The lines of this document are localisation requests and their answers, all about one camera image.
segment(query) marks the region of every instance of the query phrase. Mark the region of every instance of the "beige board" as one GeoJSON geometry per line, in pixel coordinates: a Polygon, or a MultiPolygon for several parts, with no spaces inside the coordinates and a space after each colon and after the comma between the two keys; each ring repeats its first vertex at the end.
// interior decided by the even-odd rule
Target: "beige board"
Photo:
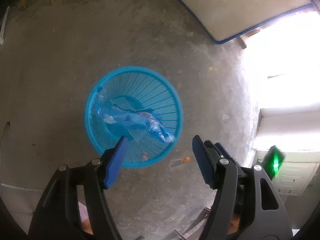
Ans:
{"type": "Polygon", "coordinates": [[[310,0],[182,0],[217,41],[230,38],[310,0]]]}

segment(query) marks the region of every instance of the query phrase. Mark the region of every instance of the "basket rim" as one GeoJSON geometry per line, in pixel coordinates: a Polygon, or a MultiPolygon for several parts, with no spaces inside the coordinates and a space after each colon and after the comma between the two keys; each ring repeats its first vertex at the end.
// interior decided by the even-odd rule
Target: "basket rim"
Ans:
{"type": "Polygon", "coordinates": [[[115,69],[115,70],[109,72],[108,74],[106,74],[105,76],[103,76],[102,78],[99,79],[99,81],[92,88],[92,90],[87,98],[87,103],[86,103],[85,112],[84,112],[84,125],[85,125],[85,129],[86,129],[86,132],[87,132],[87,135],[89,137],[91,144],[93,145],[95,150],[100,155],[102,155],[103,152],[105,151],[105,149],[103,149],[100,146],[100,144],[96,141],[95,137],[93,136],[92,127],[89,122],[90,106],[92,105],[92,101],[94,99],[95,94],[97,93],[98,88],[103,83],[114,78],[117,75],[129,73],[129,72],[140,72],[140,73],[151,75],[151,76],[155,77],[156,79],[158,79],[170,91],[170,93],[172,94],[173,100],[175,102],[175,105],[177,107],[178,119],[177,119],[176,135],[175,135],[176,140],[174,142],[170,143],[165,148],[165,150],[163,152],[161,152],[155,158],[152,158],[150,160],[147,160],[147,161],[144,161],[141,163],[124,162],[122,165],[122,167],[124,167],[124,168],[143,168],[143,167],[151,166],[151,165],[161,161],[163,158],[165,158],[171,152],[171,150],[175,147],[176,143],[178,142],[178,140],[180,138],[181,132],[182,132],[183,109],[182,109],[182,104],[180,102],[179,95],[178,95],[177,91],[175,90],[175,88],[173,87],[173,85],[170,84],[170,82],[165,77],[163,77],[161,74],[159,74],[156,71],[153,71],[151,69],[148,69],[145,67],[138,67],[138,66],[121,67],[121,68],[118,68],[118,69],[115,69]]]}

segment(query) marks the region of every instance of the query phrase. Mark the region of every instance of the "white stick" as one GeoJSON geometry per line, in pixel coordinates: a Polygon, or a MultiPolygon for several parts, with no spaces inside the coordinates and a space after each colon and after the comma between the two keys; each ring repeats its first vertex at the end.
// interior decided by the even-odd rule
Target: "white stick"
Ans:
{"type": "Polygon", "coordinates": [[[4,27],[5,27],[5,23],[7,21],[9,9],[10,9],[10,7],[8,6],[7,10],[5,11],[3,21],[2,21],[1,30],[0,30],[0,45],[2,45],[4,43],[4,39],[3,39],[4,27]]]}

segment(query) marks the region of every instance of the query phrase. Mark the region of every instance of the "silver screw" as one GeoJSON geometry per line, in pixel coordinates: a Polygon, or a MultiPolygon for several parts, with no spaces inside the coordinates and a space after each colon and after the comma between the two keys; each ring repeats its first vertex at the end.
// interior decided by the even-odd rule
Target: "silver screw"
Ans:
{"type": "Polygon", "coordinates": [[[67,169],[67,165],[65,164],[60,165],[58,168],[59,171],[65,171],[66,169],[67,169]]]}
{"type": "Polygon", "coordinates": [[[91,161],[91,163],[93,164],[93,165],[99,165],[100,163],[101,163],[101,160],[100,159],[93,159],[92,161],[91,161]]]}
{"type": "Polygon", "coordinates": [[[254,165],[253,168],[256,170],[256,171],[261,171],[262,170],[262,167],[260,165],[254,165]]]}
{"type": "Polygon", "coordinates": [[[222,158],[222,159],[220,159],[220,163],[223,165],[227,165],[227,164],[229,164],[229,160],[226,158],[222,158]]]}

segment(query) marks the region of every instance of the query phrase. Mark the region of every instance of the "cabinet door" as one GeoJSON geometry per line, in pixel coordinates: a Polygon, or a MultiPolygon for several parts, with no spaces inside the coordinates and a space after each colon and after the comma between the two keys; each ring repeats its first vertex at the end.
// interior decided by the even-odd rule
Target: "cabinet door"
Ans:
{"type": "Polygon", "coordinates": [[[273,184],[279,194],[301,195],[318,167],[319,163],[284,162],[273,184]]]}

